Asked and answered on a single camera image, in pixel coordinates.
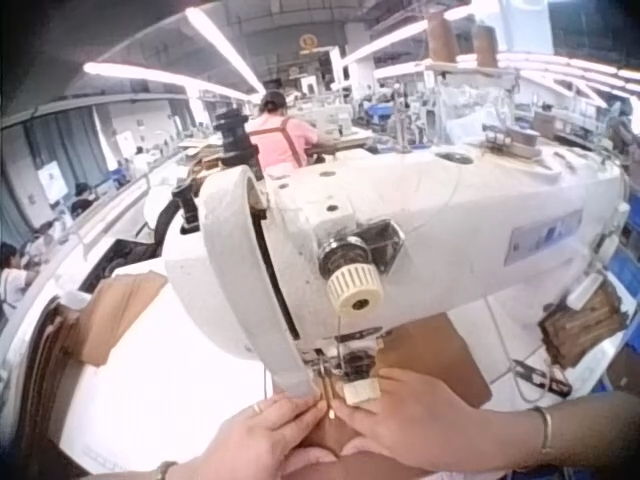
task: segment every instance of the bracelet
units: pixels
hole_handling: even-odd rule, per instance
[[[154,477],[154,479],[166,480],[167,472],[169,471],[169,469],[177,464],[178,462],[162,462],[160,466],[156,468],[156,476]]]
[[[542,447],[540,449],[540,452],[543,455],[549,455],[553,452],[553,449],[551,448],[551,434],[553,432],[553,422],[551,421],[551,415],[549,415],[549,412],[542,407],[536,406],[531,410],[534,412],[538,412],[542,417],[542,423],[544,424],[544,437],[542,440]]]

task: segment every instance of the cable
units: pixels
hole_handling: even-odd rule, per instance
[[[498,325],[498,319],[496,318],[495,312],[493,311],[493,307],[491,306],[491,303],[489,302],[489,298],[488,297],[484,297],[483,300],[484,300],[485,305],[487,306],[487,309],[489,310],[489,315],[491,316],[491,320],[493,321],[493,326],[495,327],[496,331],[498,332],[498,338],[500,340],[500,344],[502,346],[502,350],[503,350],[504,354],[507,356],[507,360],[509,362],[509,371],[511,372],[511,375],[512,375],[512,378],[513,378],[513,383],[516,386],[516,390],[518,391],[518,395],[520,395],[520,398],[525,403],[527,403],[529,405],[537,405],[539,402],[542,401],[542,399],[544,399],[544,397],[547,396],[547,393],[549,393],[549,389],[551,388],[551,374],[552,374],[552,370],[553,370],[553,367],[552,367],[551,363],[549,362],[549,360],[545,360],[545,364],[547,365],[547,382],[545,384],[544,391],[537,398],[534,398],[534,399],[528,398],[524,394],[524,392],[522,391],[522,387],[520,386],[520,383],[518,382],[518,377],[516,376],[516,365],[515,365],[515,363],[513,363],[513,359],[511,358],[511,354],[509,353],[509,349],[507,348],[507,342],[504,339],[504,335],[502,334],[502,330],[500,329],[500,325]]]

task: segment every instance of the pink shirt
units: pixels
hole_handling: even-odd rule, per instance
[[[247,123],[247,132],[257,132],[260,130],[268,130],[278,128],[287,117],[279,115],[270,115],[265,113],[255,120]],[[318,132],[315,128],[302,120],[291,118],[287,124],[287,132],[291,136],[291,140],[300,156],[303,165],[307,163],[307,155],[305,148],[318,143]],[[297,168],[295,158],[291,153],[289,144],[285,140],[282,133],[267,133],[264,135],[252,136],[251,141],[258,146],[260,154],[260,166],[266,171],[269,167],[274,167],[283,163],[290,164],[293,168]]]

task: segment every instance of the machine label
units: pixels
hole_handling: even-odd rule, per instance
[[[518,227],[511,232],[505,266],[529,258],[574,235],[582,224],[582,210],[544,223]]]

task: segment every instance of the hand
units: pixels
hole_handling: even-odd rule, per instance
[[[363,436],[342,455],[368,451],[430,471],[472,471],[486,454],[484,412],[475,410],[444,382],[399,369],[380,371],[381,397],[359,408],[341,400],[333,409]]]
[[[326,402],[275,395],[227,420],[191,466],[198,480],[276,480],[307,465],[333,462],[321,448],[295,447],[320,421]]]

